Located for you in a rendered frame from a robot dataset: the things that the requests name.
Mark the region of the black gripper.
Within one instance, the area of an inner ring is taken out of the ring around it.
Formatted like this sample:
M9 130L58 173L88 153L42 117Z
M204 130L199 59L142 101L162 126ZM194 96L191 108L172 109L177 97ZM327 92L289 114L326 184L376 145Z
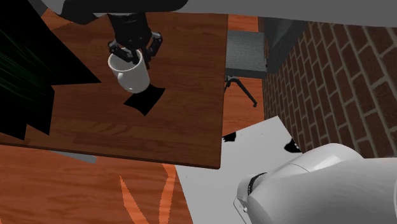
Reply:
M145 13L133 13L129 15L108 14L115 33L115 40L108 43L109 52L121 58L125 62L139 63L139 57L135 50L143 48L143 57L147 69L150 69L150 61L158 53L163 38L159 32L152 32L148 26ZM132 50L127 51L120 45Z

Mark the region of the white mug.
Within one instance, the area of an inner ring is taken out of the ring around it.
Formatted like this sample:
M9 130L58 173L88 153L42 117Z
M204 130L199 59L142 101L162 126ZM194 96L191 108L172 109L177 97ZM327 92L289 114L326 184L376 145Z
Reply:
M108 66L112 70L120 86L133 94L145 91L150 85L150 77L143 55L139 50L136 50L136 53L139 57L138 64L125 62L113 53L108 58Z

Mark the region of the brown wooden table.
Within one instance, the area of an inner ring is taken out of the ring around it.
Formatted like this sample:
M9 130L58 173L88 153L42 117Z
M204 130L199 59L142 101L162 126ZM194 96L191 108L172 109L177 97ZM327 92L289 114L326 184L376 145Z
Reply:
M0 144L217 169L228 17L149 13L147 19L164 39L148 71L164 93L147 115L125 105L129 94L108 67L109 19L70 23L54 34L99 82L56 86L50 132L28 127L24 140L0 134Z

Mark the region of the grey chair with black legs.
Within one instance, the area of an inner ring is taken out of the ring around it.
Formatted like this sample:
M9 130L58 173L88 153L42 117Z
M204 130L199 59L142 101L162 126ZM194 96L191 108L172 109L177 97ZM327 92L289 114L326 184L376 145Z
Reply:
M266 76L264 45L263 32L227 31L224 92L232 82L236 83L251 99L254 108L258 103L239 77L262 79Z

